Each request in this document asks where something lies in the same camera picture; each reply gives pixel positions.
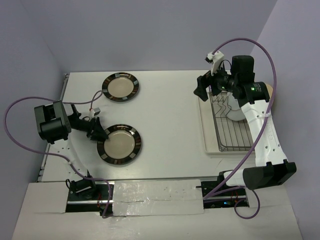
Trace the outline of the red and teal floral plate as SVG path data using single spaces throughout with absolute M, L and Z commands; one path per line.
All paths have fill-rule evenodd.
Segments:
M 232 121 L 243 121 L 246 119 L 242 109 L 239 106 L 238 100 L 231 93 L 227 95 L 228 111 L 226 116 Z

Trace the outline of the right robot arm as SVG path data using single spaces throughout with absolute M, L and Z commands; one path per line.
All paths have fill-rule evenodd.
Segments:
M 282 150 L 271 111 L 267 86 L 255 81 L 254 58 L 250 55 L 233 56 L 230 71 L 226 71 L 224 55 L 210 52 L 206 61 L 212 65 L 204 75 L 197 78 L 194 94 L 202 101 L 208 100 L 207 88 L 214 96 L 221 92 L 231 93 L 248 123 L 255 153 L 255 166 L 245 169 L 236 167 L 222 173 L 217 183 L 220 194 L 227 196 L 235 187 L 249 190 L 280 186 L 297 171 L 296 164 L 289 162 Z

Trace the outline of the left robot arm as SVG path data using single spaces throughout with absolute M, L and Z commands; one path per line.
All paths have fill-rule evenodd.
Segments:
M 81 113 L 78 112 L 75 104 L 72 103 L 70 107 L 72 109 L 72 114 L 70 115 L 67 115 L 61 100 L 35 107 L 34 114 L 38 134 L 42 140 L 51 145 L 59 140 L 66 141 L 67 155 L 53 152 L 48 152 L 47 155 L 64 159 L 68 168 L 86 181 L 100 181 L 99 178 L 93 178 L 89 170 L 81 162 L 69 134 L 72 130 L 82 131 L 92 141 L 104 141 L 109 137 L 103 129 L 99 117 L 92 117 L 89 120 L 81 119 Z

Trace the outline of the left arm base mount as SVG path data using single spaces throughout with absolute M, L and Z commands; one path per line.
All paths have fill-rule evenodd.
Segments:
M 93 182 L 86 179 L 78 181 L 65 180 L 68 189 L 67 213 L 98 213 L 101 217 L 110 217 L 113 214 L 112 193 L 114 186 Z

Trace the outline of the black rim plate front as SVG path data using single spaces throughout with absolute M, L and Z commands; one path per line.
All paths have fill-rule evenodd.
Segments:
M 105 129 L 108 139 L 96 145 L 99 157 L 110 165 L 120 166 L 132 162 L 142 149 L 140 133 L 127 124 L 115 124 Z

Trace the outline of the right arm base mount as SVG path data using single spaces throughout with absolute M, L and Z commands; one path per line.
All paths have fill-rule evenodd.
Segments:
M 218 185 L 217 180 L 201 181 L 200 185 L 196 186 L 201 190 L 202 196 L 205 197 L 211 190 Z M 246 190 L 243 187 L 223 186 L 214 196 L 203 200 L 204 209 L 218 209 L 218 208 L 233 208 L 236 204 L 238 207 L 248 207 Z

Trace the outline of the beige bird plate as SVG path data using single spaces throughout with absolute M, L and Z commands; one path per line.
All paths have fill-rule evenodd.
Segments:
M 269 95 L 269 101 L 267 101 L 265 99 L 264 102 L 267 104 L 267 108 L 268 108 L 270 103 L 273 104 L 273 100 L 271 101 L 271 99 L 272 99 L 272 95 L 273 95 L 274 89 L 270 84 L 266 83 L 265 86 L 266 86 L 266 89 L 267 89 L 267 92 L 268 92 L 268 95 Z

